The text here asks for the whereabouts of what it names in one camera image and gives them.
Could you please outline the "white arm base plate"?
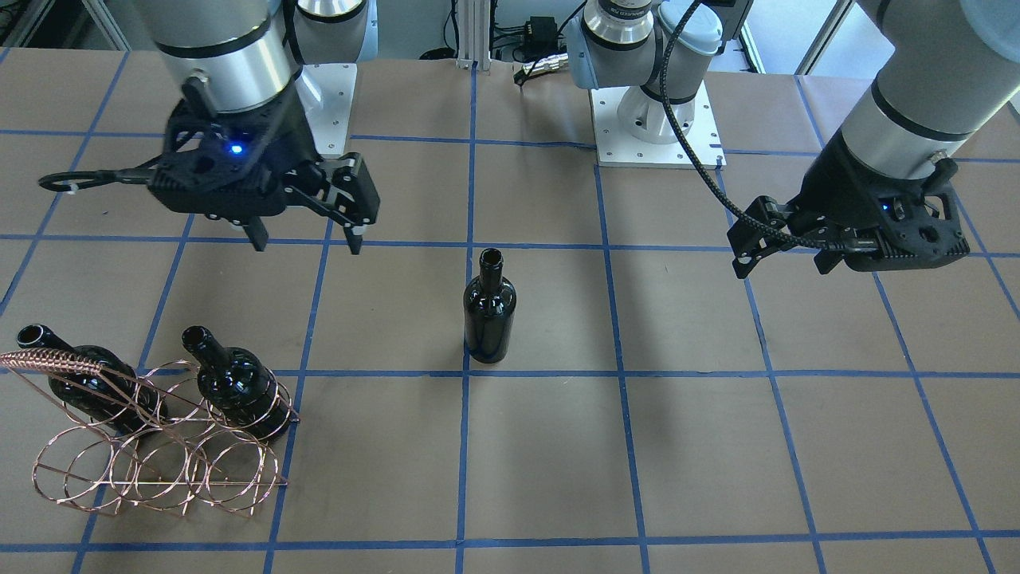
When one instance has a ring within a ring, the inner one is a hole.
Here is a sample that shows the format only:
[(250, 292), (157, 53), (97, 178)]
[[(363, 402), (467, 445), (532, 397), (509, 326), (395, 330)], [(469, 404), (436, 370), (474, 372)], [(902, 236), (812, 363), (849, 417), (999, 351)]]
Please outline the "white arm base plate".
[(358, 68), (354, 63), (305, 65), (296, 82), (316, 150), (325, 159), (345, 153)]
[[(640, 87), (594, 88), (589, 94), (600, 166), (695, 167), (668, 124), (661, 103)], [(700, 84), (696, 97), (674, 105), (673, 111), (699, 163), (707, 170), (726, 166), (706, 85)]]

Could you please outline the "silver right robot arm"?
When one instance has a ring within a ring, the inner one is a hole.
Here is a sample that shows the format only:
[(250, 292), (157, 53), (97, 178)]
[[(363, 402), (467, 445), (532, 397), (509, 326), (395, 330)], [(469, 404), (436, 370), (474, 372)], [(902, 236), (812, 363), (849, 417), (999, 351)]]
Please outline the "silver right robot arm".
[(168, 210), (239, 226), (302, 206), (359, 254), (380, 199), (346, 149), (357, 65), (378, 54), (375, 1), (139, 1), (182, 98), (149, 192)]

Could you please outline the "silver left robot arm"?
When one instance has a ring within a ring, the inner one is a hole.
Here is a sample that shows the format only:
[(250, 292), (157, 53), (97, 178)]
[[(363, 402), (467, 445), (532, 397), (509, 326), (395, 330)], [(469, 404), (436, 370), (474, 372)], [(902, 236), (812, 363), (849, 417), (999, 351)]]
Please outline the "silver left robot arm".
[(733, 269), (801, 246), (819, 273), (937, 269), (965, 258), (954, 153), (1018, 93), (1016, 1), (863, 1), (892, 42), (892, 56), (802, 179), (780, 203), (746, 210), (728, 199), (693, 152), (682, 121), (714, 56), (749, 1), (584, 1), (565, 25), (580, 88), (625, 88), (629, 134), (678, 144), (735, 215)]

